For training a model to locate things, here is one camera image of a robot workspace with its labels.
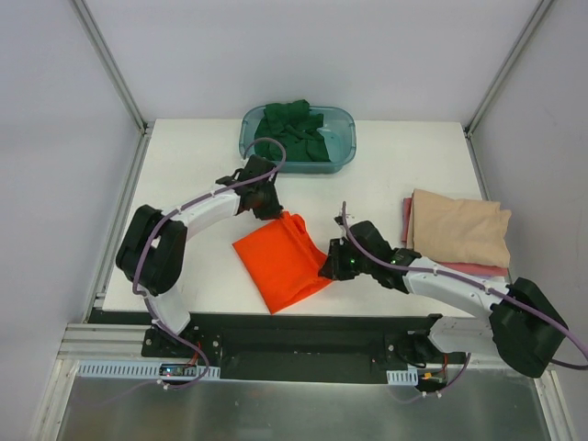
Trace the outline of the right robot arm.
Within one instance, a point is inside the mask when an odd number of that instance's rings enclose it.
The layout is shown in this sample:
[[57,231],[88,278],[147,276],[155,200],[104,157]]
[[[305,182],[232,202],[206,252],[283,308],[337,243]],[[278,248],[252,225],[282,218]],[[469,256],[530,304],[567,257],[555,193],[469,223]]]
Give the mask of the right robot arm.
[[568,325],[533,281],[520,277],[507,284],[470,276],[414,250],[391,247],[369,220],[351,226],[341,216],[334,221],[342,234],[330,241],[320,276],[347,281],[367,275],[383,288],[437,300],[477,319],[471,326],[437,319],[413,339],[420,360],[431,363],[452,352],[498,356],[533,379],[552,363]]

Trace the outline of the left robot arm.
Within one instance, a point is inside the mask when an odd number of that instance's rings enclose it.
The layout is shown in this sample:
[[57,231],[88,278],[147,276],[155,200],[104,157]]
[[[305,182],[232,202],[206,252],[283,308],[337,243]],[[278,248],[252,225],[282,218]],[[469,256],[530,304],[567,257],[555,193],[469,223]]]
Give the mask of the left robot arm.
[[217,179],[209,193],[168,212],[142,205],[134,212],[115,258],[116,267],[143,297],[155,324],[166,330],[162,345],[172,356],[187,356],[194,335],[182,300],[180,279],[187,242],[219,221],[251,211],[261,221],[279,218],[275,181],[278,167],[252,155],[243,168]]

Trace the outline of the orange t shirt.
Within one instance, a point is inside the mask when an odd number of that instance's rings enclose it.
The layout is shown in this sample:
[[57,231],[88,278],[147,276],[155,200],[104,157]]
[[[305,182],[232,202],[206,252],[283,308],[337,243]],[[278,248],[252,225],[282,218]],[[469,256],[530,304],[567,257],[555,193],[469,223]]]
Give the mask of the orange t shirt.
[[232,247],[272,314],[332,283],[319,275],[327,255],[316,247],[298,214],[285,211]]

